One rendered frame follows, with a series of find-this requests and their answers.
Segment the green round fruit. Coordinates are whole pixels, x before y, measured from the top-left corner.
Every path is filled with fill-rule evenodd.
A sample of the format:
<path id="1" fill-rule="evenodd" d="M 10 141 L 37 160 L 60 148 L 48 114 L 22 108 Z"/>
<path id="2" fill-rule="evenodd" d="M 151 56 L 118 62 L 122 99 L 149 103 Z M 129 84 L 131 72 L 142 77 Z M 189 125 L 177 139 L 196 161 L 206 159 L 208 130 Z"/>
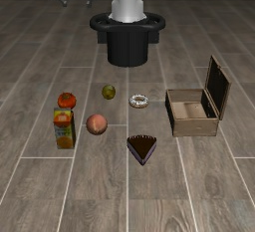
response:
<path id="1" fill-rule="evenodd" d="M 111 100 L 116 95 L 116 88 L 112 85 L 105 85 L 102 89 L 102 95 L 106 100 Z"/>

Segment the pink peach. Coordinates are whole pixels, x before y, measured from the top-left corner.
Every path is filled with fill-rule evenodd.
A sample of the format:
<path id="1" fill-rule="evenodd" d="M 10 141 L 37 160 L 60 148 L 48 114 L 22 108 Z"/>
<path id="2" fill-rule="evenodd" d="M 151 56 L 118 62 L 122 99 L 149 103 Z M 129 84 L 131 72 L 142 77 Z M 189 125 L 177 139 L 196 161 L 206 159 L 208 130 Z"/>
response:
<path id="1" fill-rule="evenodd" d="M 94 114 L 88 117 L 86 127 L 89 133 L 100 135 L 104 133 L 108 127 L 108 121 L 102 115 Z"/>

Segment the red tomato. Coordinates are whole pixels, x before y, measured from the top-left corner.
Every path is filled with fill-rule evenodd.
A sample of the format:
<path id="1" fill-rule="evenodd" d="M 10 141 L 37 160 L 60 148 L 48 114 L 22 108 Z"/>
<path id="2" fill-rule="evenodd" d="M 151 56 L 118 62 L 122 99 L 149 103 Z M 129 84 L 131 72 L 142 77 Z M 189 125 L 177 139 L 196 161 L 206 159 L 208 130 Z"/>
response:
<path id="1" fill-rule="evenodd" d="M 58 97 L 58 106 L 62 109 L 73 109 L 77 99 L 72 93 L 61 93 Z"/>

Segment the white glazed donut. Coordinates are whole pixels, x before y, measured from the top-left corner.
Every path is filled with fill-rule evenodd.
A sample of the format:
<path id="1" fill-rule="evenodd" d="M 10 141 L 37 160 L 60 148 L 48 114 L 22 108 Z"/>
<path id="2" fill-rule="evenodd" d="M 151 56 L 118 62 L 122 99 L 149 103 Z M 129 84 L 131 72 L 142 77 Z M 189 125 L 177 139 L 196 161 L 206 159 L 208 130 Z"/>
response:
<path id="1" fill-rule="evenodd" d="M 148 106 L 148 98 L 145 95 L 136 94 L 129 98 L 128 103 L 136 109 L 143 109 Z"/>

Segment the orange juice carton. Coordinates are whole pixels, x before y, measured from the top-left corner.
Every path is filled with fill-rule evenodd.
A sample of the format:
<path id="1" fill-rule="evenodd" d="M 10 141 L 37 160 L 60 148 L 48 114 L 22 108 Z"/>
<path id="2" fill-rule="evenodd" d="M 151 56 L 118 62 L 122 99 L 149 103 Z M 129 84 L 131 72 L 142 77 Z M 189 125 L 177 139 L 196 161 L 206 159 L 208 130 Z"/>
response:
<path id="1" fill-rule="evenodd" d="M 74 148 L 76 144 L 76 130 L 73 111 L 71 109 L 54 108 L 53 125 L 57 148 Z"/>

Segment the chocolate cake wedge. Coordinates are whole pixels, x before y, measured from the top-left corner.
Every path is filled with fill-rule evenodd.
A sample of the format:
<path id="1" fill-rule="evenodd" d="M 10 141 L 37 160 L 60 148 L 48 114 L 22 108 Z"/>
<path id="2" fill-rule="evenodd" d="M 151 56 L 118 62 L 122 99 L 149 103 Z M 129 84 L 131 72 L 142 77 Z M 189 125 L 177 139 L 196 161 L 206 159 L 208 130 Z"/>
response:
<path id="1" fill-rule="evenodd" d="M 145 165 L 156 148 L 156 138 L 145 134 L 130 136 L 127 148 L 140 165 Z"/>

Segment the wooden box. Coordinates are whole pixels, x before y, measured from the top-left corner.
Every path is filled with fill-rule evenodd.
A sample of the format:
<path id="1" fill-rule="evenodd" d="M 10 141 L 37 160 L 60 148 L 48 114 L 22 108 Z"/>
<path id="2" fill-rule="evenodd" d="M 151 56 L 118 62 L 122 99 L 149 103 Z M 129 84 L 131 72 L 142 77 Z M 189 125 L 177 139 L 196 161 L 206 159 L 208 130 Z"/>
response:
<path id="1" fill-rule="evenodd" d="M 205 90 L 167 90 L 165 108 L 174 137 L 217 135 L 219 117 Z"/>

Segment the wooden box lid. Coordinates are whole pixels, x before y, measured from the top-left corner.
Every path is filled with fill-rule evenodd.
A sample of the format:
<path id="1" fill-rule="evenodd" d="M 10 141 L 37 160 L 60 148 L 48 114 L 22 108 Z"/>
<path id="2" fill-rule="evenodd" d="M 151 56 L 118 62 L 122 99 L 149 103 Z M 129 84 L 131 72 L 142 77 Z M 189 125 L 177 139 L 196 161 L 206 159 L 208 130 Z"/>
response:
<path id="1" fill-rule="evenodd" d="M 204 90 L 210 100 L 210 106 L 220 120 L 223 120 L 224 117 L 230 87 L 229 77 L 223 71 L 218 60 L 211 56 Z"/>

